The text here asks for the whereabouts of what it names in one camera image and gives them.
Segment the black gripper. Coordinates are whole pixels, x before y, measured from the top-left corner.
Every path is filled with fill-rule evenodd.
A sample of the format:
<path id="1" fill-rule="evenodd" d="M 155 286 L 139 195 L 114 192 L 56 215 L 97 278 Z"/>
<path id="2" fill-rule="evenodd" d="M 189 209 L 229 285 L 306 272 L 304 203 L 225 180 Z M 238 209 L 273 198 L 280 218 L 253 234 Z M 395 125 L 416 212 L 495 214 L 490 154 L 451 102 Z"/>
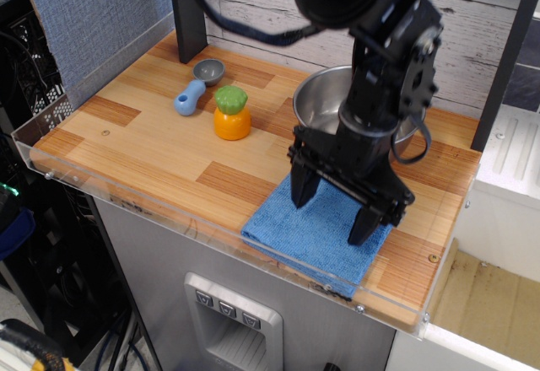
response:
<path id="1" fill-rule="evenodd" d="M 416 118 L 391 116 L 365 124 L 338 110 L 337 133 L 330 135 L 299 122 L 289 148 L 291 199 L 302 208 L 324 179 L 361 204 L 348 235 L 349 245 L 363 245 L 373 234 L 391 230 L 414 202 L 414 194 L 392 169 L 411 164 L 400 155 L 416 132 Z"/>

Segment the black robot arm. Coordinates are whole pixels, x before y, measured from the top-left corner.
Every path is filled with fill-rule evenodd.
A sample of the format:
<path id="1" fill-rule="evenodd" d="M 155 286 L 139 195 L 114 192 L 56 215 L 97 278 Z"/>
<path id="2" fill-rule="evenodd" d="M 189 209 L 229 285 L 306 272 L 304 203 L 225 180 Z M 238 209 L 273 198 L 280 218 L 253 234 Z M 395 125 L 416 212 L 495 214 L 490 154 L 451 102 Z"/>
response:
<path id="1" fill-rule="evenodd" d="M 413 203 L 391 163 L 399 160 L 397 133 L 404 121 L 429 137 L 424 117 L 437 91 L 441 16 L 429 0 L 295 1 L 318 29 L 346 29 L 354 50 L 337 130 L 294 129 L 291 197 L 302 207 L 320 180 L 332 183 L 360 203 L 348 242 L 362 245 L 381 225 L 398 225 Z"/>

